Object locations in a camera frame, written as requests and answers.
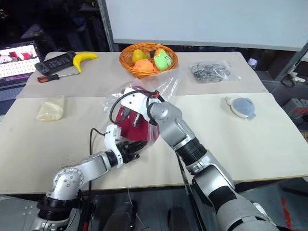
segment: plastic bag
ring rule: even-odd
[[[64,95],[61,95],[44,101],[38,111],[37,120],[54,121],[61,119],[64,112],[64,99]]]
[[[189,66],[198,83],[217,83],[223,80],[239,79],[227,62],[198,62]]]
[[[160,95],[164,98],[165,101],[169,101],[170,98],[173,95],[175,95],[176,90],[181,80],[182,80],[182,74],[180,70],[176,68],[176,69],[172,69],[169,71],[165,71],[156,76],[150,76],[150,77],[146,77],[143,79],[135,79],[131,82],[123,84],[118,89],[113,90],[112,93],[109,95],[109,97],[107,97],[102,102],[103,118],[104,118],[102,130],[106,130],[107,126],[111,124],[109,120],[110,109],[114,105],[116,100],[123,95],[125,88],[130,87],[135,90],[148,90],[148,91],[157,90],[159,91]],[[123,111],[123,108],[121,108],[121,104],[118,103],[118,105],[115,107],[114,112],[113,112],[113,120],[118,121],[116,119],[116,116],[119,115],[119,113],[121,112],[120,110]],[[148,122],[145,123],[144,121],[142,124],[143,126],[147,126],[147,138],[146,138],[147,140],[146,141],[148,142],[148,145],[151,145],[155,142],[155,140],[159,136],[159,127],[153,126],[149,124]],[[123,134],[123,128],[122,128],[121,136],[124,136],[125,138],[127,138]]]

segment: wicker basket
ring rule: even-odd
[[[120,54],[120,63],[122,66],[133,74],[133,76],[137,78],[144,78],[151,75],[156,75],[158,73],[161,73],[166,70],[161,71],[140,71],[133,68],[134,63],[132,61],[133,52],[136,49],[142,50],[148,57],[150,57],[150,51],[155,51],[158,48],[162,48],[165,50],[165,52],[171,57],[172,59],[172,65],[168,67],[166,70],[173,69],[178,64],[178,57],[177,55],[172,51],[172,49],[165,47],[160,44],[156,43],[150,43],[150,42],[144,42],[144,43],[136,43],[133,45],[130,45],[129,47],[126,47]]]

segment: gray floor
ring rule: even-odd
[[[248,200],[261,204],[274,223],[287,227],[286,217],[283,212],[282,199],[285,203],[285,210],[290,214],[293,230],[308,230],[308,197],[295,195],[282,191],[282,188],[291,188],[308,193],[308,183],[302,178],[283,180],[278,183],[252,189],[242,193]],[[175,205],[185,209],[192,230],[198,230],[192,209],[184,189],[166,190],[145,190],[142,192],[130,192],[132,200],[138,203],[138,214],[145,224],[152,231],[167,231],[167,213]],[[197,204],[208,231],[219,231],[215,213],[211,207],[203,205],[199,198]],[[115,208],[129,201],[127,192],[118,192],[108,195],[97,195],[94,202],[97,204],[96,216],[90,224],[93,231],[100,231],[108,216]],[[38,213],[36,202],[15,199],[12,197],[0,197],[0,231],[27,231],[33,218]],[[79,212],[68,231],[75,231],[79,220]],[[137,221],[136,231],[144,227]]]

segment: black remote control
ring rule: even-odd
[[[59,55],[52,59],[35,64],[35,68],[45,76],[63,70],[73,65],[74,51],[68,51],[65,54]]]

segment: screwdriver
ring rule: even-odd
[[[60,79],[60,77],[73,76],[73,75],[78,75],[78,74],[79,74],[79,72],[67,74],[67,75],[62,75],[62,76],[60,76],[58,74],[54,74],[54,75],[51,75],[51,76],[40,76],[40,77],[38,77],[38,82],[46,83],[46,82],[49,82],[49,81]]]

